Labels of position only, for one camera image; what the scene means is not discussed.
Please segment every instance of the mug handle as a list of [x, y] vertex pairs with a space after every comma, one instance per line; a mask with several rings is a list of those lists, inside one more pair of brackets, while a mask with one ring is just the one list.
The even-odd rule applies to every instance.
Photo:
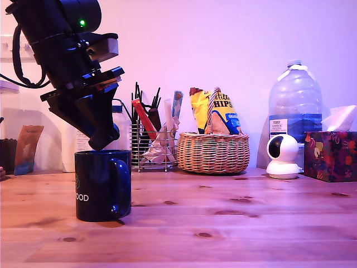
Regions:
[[124, 161], [115, 158], [109, 160], [109, 180], [112, 215], [120, 219], [131, 211], [131, 179]]

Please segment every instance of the cable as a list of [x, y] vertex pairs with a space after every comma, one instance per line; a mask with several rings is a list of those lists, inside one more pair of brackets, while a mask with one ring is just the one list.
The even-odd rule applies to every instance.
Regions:
[[29, 79], [23, 76], [22, 72], [22, 66], [21, 66], [21, 57], [20, 57], [20, 34], [21, 34], [21, 28], [22, 25], [19, 23], [17, 27], [15, 28], [15, 32], [13, 34], [13, 42], [12, 42], [12, 61], [13, 61], [13, 67], [16, 73], [16, 76], [18, 79], [23, 82], [21, 84], [20, 82], [17, 82], [15, 80], [10, 79], [9, 77], [6, 77], [5, 75], [0, 74], [0, 77], [10, 81], [11, 83], [15, 85], [19, 85], [24, 88], [43, 88], [47, 86], [50, 81], [46, 82], [45, 84], [41, 85], [46, 78], [46, 71], [45, 69], [41, 66], [41, 80], [34, 84], [32, 83]]
[[50, 81], [47, 81], [43, 85], [25, 85], [25, 84], [21, 84], [19, 82], [16, 82], [15, 80], [12, 80], [11, 78], [6, 77], [5, 75], [2, 75], [2, 74], [0, 74], [0, 77], [3, 78], [3, 79], [8, 80], [11, 83], [14, 83], [15, 85], [19, 85], [19, 86], [24, 87], [24, 88], [44, 88], [45, 86], [47, 86], [50, 83]]
[[120, 101], [120, 102], [122, 103], [122, 105], [123, 105], [125, 111], [127, 112], [128, 116], [129, 116], [129, 119], [132, 120], [132, 117], [130, 116], [129, 111], [128, 111], [127, 107], [125, 106], [125, 104], [122, 102], [122, 100], [121, 100], [121, 99], [113, 99], [113, 100], [114, 100], [114, 101]]

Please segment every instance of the snack bag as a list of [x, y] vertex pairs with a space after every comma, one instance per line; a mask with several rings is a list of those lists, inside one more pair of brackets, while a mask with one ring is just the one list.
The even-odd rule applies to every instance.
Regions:
[[[190, 88], [192, 112], [195, 116], [199, 134], [207, 134], [207, 112], [211, 92]], [[219, 92], [214, 101], [212, 113], [213, 134], [243, 134], [233, 105], [226, 94]]]

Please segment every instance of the colorful tissue box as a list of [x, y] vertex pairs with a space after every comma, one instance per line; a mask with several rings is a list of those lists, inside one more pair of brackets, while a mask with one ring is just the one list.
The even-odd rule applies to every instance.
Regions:
[[328, 182], [357, 181], [357, 132], [306, 132], [304, 175]]

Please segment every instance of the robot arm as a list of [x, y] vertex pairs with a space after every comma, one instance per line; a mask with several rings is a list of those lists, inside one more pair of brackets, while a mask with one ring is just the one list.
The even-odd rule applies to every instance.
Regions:
[[[18, 26], [13, 40], [13, 63], [19, 79], [40, 87], [45, 75], [56, 89], [41, 96], [50, 111], [90, 137], [101, 150], [119, 138], [113, 123], [112, 100], [124, 74], [121, 67], [101, 72], [99, 62], [118, 55], [118, 35], [92, 33], [101, 22], [97, 0], [11, 0], [6, 8]], [[42, 67], [42, 79], [32, 84], [23, 77], [16, 46], [23, 32]]]

